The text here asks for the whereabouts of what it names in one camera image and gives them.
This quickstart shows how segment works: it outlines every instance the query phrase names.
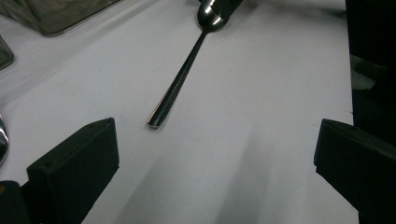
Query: metal spoon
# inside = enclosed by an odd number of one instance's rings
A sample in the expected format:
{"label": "metal spoon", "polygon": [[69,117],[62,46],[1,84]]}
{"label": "metal spoon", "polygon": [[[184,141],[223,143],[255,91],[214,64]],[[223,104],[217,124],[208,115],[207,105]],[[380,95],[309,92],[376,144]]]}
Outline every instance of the metal spoon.
{"label": "metal spoon", "polygon": [[0,165],[8,154],[8,141],[6,126],[4,125],[3,119],[0,115]]}
{"label": "metal spoon", "polygon": [[[202,33],[195,43],[186,62],[184,62],[183,66],[181,66],[180,71],[177,73],[177,76],[175,77],[168,91],[163,96],[160,103],[157,105],[148,119],[148,125],[151,128],[157,129],[165,121],[166,116],[169,114],[169,111],[171,110],[172,105],[175,102],[181,87],[183,86],[184,80],[190,71],[195,56],[198,54],[198,50],[204,42],[206,35],[208,33],[216,32],[224,27],[231,14],[236,10],[241,2],[242,0],[205,0],[202,2],[198,9],[197,15],[198,23],[202,29]],[[221,9],[221,6],[224,6],[226,11],[217,10],[216,12],[213,9],[213,7]]]}

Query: stainless steel spoon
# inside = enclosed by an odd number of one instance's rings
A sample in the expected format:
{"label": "stainless steel spoon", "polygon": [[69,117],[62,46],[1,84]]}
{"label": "stainless steel spoon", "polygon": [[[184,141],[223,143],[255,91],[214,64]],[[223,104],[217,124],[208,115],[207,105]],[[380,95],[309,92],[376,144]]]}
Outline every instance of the stainless steel spoon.
{"label": "stainless steel spoon", "polygon": [[0,115],[0,165],[3,163],[4,159],[8,154],[8,136],[6,131],[6,126],[4,125],[3,119]]}
{"label": "stainless steel spoon", "polygon": [[205,0],[202,2],[197,15],[202,33],[195,43],[186,62],[181,66],[180,71],[177,73],[177,76],[168,91],[148,119],[148,125],[151,128],[159,128],[165,121],[206,35],[208,33],[216,32],[224,27],[231,14],[233,14],[241,2],[242,0]]}

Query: spoon handle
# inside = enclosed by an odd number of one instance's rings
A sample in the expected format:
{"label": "spoon handle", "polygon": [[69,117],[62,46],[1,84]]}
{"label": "spoon handle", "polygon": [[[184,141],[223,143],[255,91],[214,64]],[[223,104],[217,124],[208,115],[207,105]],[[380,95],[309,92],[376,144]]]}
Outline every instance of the spoon handle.
{"label": "spoon handle", "polygon": [[150,118],[148,119],[148,126],[150,126],[151,128],[159,128],[163,124],[163,121],[166,119],[166,116],[169,114],[169,111],[171,110],[172,105],[175,102],[177,95],[181,90],[181,87],[183,86],[184,80],[189,74],[195,56],[197,56],[199,48],[204,42],[206,35],[207,32],[201,33],[197,42],[194,45],[194,48],[192,48],[189,57],[186,59],[186,62],[183,63],[183,66],[181,66],[180,70],[177,73],[177,76],[175,77],[168,91],[163,96],[155,110],[152,112]]}

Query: spoon bowl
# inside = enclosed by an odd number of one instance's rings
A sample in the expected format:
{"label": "spoon bowl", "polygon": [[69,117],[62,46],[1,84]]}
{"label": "spoon bowl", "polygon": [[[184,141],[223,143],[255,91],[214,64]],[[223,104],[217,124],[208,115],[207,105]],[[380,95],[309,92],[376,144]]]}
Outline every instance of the spoon bowl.
{"label": "spoon bowl", "polygon": [[220,30],[229,18],[222,18],[213,9],[215,0],[205,0],[198,9],[198,23],[203,32],[212,33]]}

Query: white table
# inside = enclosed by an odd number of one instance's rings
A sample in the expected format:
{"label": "white table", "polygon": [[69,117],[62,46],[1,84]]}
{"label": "white table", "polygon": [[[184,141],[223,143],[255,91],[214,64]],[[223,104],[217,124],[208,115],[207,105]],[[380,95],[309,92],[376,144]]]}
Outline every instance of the white table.
{"label": "white table", "polygon": [[244,2],[210,34],[160,130],[146,125],[200,34],[196,0],[125,0],[48,38],[0,18],[11,140],[0,180],[90,122],[116,120],[120,169],[84,223],[358,223],[315,173],[322,119],[352,123],[343,0]]}

